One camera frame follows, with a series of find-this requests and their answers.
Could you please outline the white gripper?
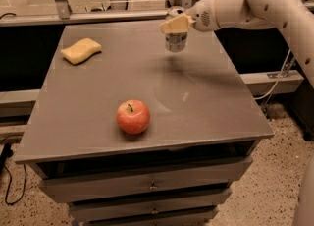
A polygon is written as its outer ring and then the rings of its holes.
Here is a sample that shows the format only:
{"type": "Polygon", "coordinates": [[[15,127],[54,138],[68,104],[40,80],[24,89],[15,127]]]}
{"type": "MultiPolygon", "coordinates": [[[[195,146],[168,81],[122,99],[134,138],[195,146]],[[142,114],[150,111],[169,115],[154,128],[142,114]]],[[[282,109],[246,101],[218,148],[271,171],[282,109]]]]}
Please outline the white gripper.
{"type": "Polygon", "coordinates": [[[193,27],[201,32],[219,29],[215,16],[215,0],[199,0],[189,9],[189,15],[179,14],[160,24],[160,31],[164,34],[178,34],[188,32],[193,27]]]}

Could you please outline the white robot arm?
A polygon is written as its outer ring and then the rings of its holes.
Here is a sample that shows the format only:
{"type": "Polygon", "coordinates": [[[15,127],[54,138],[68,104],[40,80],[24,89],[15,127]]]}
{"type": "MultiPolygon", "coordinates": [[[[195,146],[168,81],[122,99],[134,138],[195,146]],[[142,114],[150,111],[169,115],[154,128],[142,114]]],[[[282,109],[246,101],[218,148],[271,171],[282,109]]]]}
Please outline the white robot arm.
{"type": "MultiPolygon", "coordinates": [[[[301,0],[200,0],[183,11],[176,30],[275,27],[308,80],[313,79],[313,14],[301,0]]],[[[313,226],[313,142],[284,108],[271,107],[276,135],[262,141],[255,162],[233,185],[221,213],[204,226],[313,226]]]]}

